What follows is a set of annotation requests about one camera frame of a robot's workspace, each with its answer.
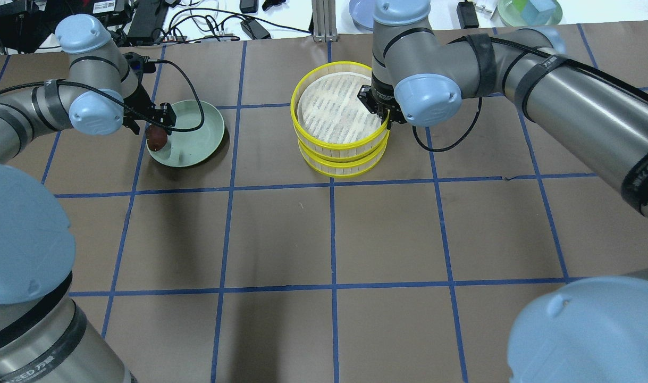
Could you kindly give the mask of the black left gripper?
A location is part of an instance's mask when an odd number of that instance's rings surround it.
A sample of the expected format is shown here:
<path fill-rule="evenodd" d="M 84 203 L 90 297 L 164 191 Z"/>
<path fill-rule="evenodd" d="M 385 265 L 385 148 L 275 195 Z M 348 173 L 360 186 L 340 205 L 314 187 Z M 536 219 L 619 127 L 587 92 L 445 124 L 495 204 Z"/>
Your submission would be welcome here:
<path fill-rule="evenodd" d="M 134 134 L 140 134 L 140 127 L 136 121 L 147 119 L 146 131 L 154 128 L 161 129 L 166 134 L 171 134 L 175 128 L 177 114 L 169 103 L 161 103 L 159 107 L 152 102 L 149 92 L 139 83 L 132 94 L 124 98 L 124 103 L 131 109 L 124 110 L 123 125 Z"/>

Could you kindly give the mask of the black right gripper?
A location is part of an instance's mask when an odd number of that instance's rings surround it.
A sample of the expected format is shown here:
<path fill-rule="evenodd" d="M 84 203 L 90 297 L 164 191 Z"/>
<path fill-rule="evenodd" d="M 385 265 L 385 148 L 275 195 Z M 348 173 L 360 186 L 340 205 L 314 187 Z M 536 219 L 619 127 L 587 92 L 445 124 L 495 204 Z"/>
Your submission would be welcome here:
<path fill-rule="evenodd" d="M 380 128 L 390 130 L 393 123 L 407 123 L 401 106 L 395 98 L 394 88 L 377 79 L 374 74 L 371 84 L 362 85 L 357 97 L 368 112 L 380 117 Z"/>

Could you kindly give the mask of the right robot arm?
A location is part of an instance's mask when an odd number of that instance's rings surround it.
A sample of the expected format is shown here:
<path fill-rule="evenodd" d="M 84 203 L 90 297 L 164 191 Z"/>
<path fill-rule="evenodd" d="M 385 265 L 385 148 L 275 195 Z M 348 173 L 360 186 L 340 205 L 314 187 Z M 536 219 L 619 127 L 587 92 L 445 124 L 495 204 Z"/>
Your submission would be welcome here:
<path fill-rule="evenodd" d="M 413 129 L 501 93 L 648 220 L 648 94 L 567 56 L 551 27 L 440 44 L 429 1 L 374 1 L 368 111 Z M 648 268 L 585 277 L 528 303 L 508 338 L 511 382 L 648 382 Z"/>

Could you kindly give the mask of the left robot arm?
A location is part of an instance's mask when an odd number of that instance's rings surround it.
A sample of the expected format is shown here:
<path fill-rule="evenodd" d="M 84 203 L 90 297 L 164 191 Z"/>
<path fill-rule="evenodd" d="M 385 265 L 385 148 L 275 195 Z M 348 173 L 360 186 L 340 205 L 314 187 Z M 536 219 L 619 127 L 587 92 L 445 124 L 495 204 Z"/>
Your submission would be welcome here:
<path fill-rule="evenodd" d="M 175 123 L 141 84 L 146 58 L 122 54 L 90 14 L 55 31 L 69 77 L 0 90 L 0 382 L 135 382 L 71 296 L 76 243 L 54 194 L 8 166 L 36 138 L 76 129 L 112 134 L 137 120 Z"/>

